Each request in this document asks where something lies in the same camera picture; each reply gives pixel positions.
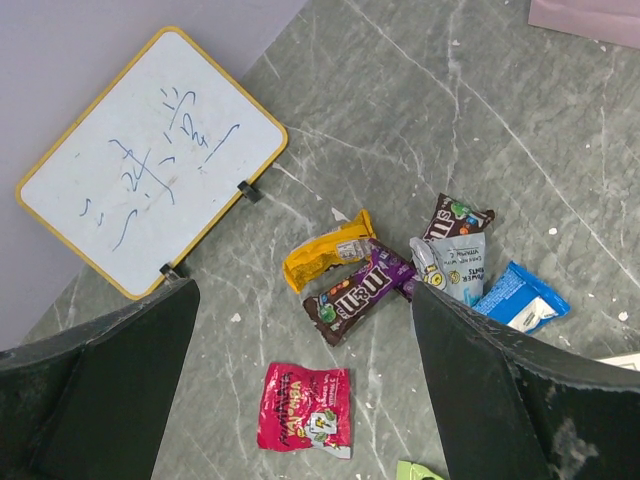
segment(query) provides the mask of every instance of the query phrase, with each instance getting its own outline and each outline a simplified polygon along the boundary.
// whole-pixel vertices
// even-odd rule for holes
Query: yellow whiteboard frame
[[[78,117],[78,119],[71,124],[71,126],[67,129],[67,131],[64,132],[64,134],[56,141],[56,143],[53,144],[53,146],[47,151],[47,153],[44,154],[44,156],[40,159],[40,161],[31,170],[29,170],[29,172],[24,176],[22,180],[20,180],[15,191],[16,200],[18,204],[20,204],[25,210],[27,210],[31,215],[33,215],[36,218],[36,220],[38,220],[42,225],[44,225],[47,228],[47,230],[49,230],[56,237],[58,237],[58,239],[62,243],[64,243],[67,247],[73,250],[85,262],[91,265],[91,267],[94,270],[96,270],[98,273],[100,273],[100,275],[106,278],[109,281],[109,283],[111,283],[114,287],[116,287],[120,291],[120,293],[122,293],[124,296],[132,300],[138,300],[142,297],[149,295],[156,288],[158,288],[158,286],[164,281],[164,276],[160,274],[158,276],[158,279],[153,283],[153,285],[142,295],[132,295],[124,287],[122,287],[122,285],[120,285],[110,275],[108,275],[104,270],[102,270],[102,268],[100,268],[95,262],[93,262],[87,255],[85,255],[69,239],[67,239],[58,230],[56,230],[44,218],[38,215],[35,212],[35,210],[29,207],[25,203],[25,201],[22,199],[21,192],[22,192],[22,188],[31,179],[31,177],[35,175],[35,173],[40,169],[40,167],[42,167],[42,165],[44,165],[44,163],[49,159],[49,157],[53,155],[53,153],[58,149],[58,147],[60,147],[60,145],[62,145],[62,143],[69,137],[69,135],[73,133],[73,131],[78,127],[78,125],[80,125],[80,123],[82,123],[82,121],[89,116],[89,114],[93,111],[93,109],[104,99],[104,97],[106,97],[109,94],[109,92],[113,89],[113,87],[116,86],[116,84],[122,79],[122,77],[124,77],[129,72],[129,70],[133,68],[133,66],[138,62],[138,60],[140,60],[140,58],[145,53],[147,53],[147,51],[158,41],[158,39],[162,35],[168,32],[177,33],[184,40],[186,40],[189,43],[189,45],[191,45],[200,55],[202,55],[202,57],[205,60],[207,60],[213,68],[215,68],[229,83],[231,83],[242,95],[244,95],[247,100],[249,100],[258,110],[260,110],[264,114],[264,116],[267,117],[282,132],[282,137],[283,137],[282,143],[280,144],[278,149],[274,152],[274,154],[271,155],[271,157],[269,157],[269,159],[260,166],[260,168],[256,171],[256,173],[254,173],[253,176],[251,176],[251,178],[248,179],[248,182],[250,184],[255,182],[260,177],[260,175],[262,175],[264,171],[267,168],[269,168],[269,166],[286,148],[287,143],[289,142],[289,135],[287,134],[287,130],[284,128],[284,126],[280,122],[278,122],[273,117],[273,115],[271,115],[262,105],[260,105],[256,101],[256,99],[253,98],[251,94],[249,94],[249,92],[247,92],[238,82],[236,82],[233,78],[231,78],[231,76],[220,65],[218,65],[216,61],[213,58],[211,58],[202,48],[200,48],[200,46],[198,46],[198,44],[196,44],[191,39],[191,37],[189,37],[182,29],[174,26],[164,27],[161,30],[159,30],[153,36],[153,38],[151,38],[151,40],[147,42],[147,44],[142,48],[142,50],[140,50],[136,54],[136,56],[133,57],[133,59],[127,64],[127,66],[118,74],[118,76],[113,79],[113,81],[109,84],[109,86],[107,86],[107,88],[105,88],[103,92],[100,95],[98,95],[98,97],[91,103],[91,105],[89,105],[89,107],[87,107],[87,109],[84,112],[82,112],[82,114]],[[220,219],[231,209],[231,207],[233,207],[233,205],[235,205],[235,203],[238,200],[240,200],[241,197],[242,197],[242,193],[238,191],[231,198],[231,200],[229,200],[226,203],[226,205],[222,207],[222,209],[218,212],[218,214],[215,217],[213,217],[213,219],[207,224],[207,226],[198,235],[196,235],[196,237],[191,241],[191,243],[187,245],[187,248],[185,248],[184,251],[182,251],[182,253],[180,253],[180,255],[178,255],[178,257],[173,260],[172,265],[176,266],[178,263],[180,263],[191,252],[191,250],[193,250],[193,248],[198,244],[198,242],[200,242],[204,238],[204,236],[207,233],[209,233],[209,231],[215,226],[215,224],[218,223]]]

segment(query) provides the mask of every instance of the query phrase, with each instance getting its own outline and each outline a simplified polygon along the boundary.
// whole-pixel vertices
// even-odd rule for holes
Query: whiteboard
[[[184,32],[158,32],[20,182],[18,202],[122,293],[163,280],[287,143]]]

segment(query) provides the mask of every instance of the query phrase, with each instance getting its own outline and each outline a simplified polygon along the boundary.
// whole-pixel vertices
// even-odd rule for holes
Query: black clip
[[[164,275],[164,278],[167,280],[167,282],[175,282],[176,280],[184,278],[168,263],[165,263],[162,267],[160,267],[160,273]]]
[[[238,190],[242,192],[242,195],[249,200],[251,203],[258,203],[258,201],[262,198],[262,195],[258,190],[253,188],[249,183],[244,180],[240,182],[238,185]]]

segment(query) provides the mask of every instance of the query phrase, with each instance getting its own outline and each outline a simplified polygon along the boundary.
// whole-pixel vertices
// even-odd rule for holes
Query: yellow candy wrapper
[[[289,254],[282,264],[284,278],[296,293],[331,267],[355,263],[369,257],[367,240],[376,238],[369,212],[361,210],[351,222],[315,237]]]

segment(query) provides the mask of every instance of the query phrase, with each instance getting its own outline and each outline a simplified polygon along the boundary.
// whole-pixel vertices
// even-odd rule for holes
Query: white debris
[[[348,222],[349,219],[345,216],[344,213],[342,213],[340,210],[336,210],[335,208],[331,207],[331,213],[333,213],[333,218],[336,219],[336,222]]]

